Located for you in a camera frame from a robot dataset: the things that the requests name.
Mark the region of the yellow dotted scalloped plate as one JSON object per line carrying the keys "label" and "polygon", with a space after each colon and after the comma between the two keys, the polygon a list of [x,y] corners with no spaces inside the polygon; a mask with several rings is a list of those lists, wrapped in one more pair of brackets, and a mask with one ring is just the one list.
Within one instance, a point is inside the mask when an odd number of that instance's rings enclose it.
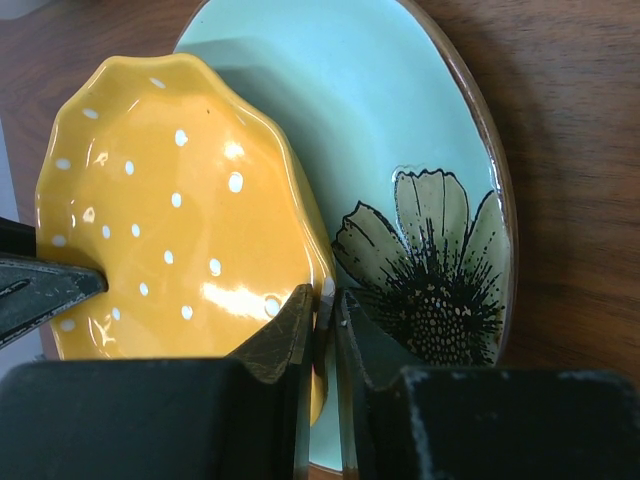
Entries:
{"label": "yellow dotted scalloped plate", "polygon": [[296,287],[335,289],[286,136],[189,54],[99,66],[56,115],[35,211],[39,257],[108,282],[52,321],[63,360],[222,357]]}

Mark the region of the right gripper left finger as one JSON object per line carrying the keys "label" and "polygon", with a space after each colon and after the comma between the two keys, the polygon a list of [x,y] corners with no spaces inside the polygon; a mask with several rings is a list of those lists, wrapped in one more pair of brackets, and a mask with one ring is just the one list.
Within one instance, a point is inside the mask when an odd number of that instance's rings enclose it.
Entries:
{"label": "right gripper left finger", "polygon": [[313,292],[223,358],[49,361],[1,383],[5,479],[304,479]]}

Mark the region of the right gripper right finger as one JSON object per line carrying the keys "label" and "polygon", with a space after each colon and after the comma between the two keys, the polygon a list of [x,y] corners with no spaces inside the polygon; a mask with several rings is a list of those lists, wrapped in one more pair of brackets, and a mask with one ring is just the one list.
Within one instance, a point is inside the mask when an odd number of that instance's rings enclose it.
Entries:
{"label": "right gripper right finger", "polygon": [[635,479],[639,396],[602,370],[435,368],[334,304],[348,479]]}

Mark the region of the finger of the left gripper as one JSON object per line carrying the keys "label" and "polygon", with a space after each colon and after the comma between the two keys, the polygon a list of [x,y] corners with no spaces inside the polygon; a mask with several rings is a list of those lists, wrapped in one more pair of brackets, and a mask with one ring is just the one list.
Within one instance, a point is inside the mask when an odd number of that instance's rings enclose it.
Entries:
{"label": "finger of the left gripper", "polygon": [[107,290],[107,280],[98,270],[3,253],[1,343],[12,343]]}

